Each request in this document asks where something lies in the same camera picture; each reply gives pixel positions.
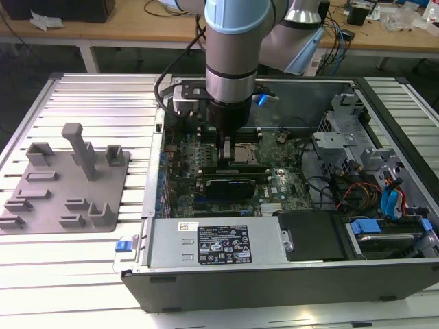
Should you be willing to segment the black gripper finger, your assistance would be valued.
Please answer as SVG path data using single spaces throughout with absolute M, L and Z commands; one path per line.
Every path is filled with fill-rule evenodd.
M 220 134 L 219 136 L 219 159 L 220 160 L 234 160 L 235 159 L 235 138 Z

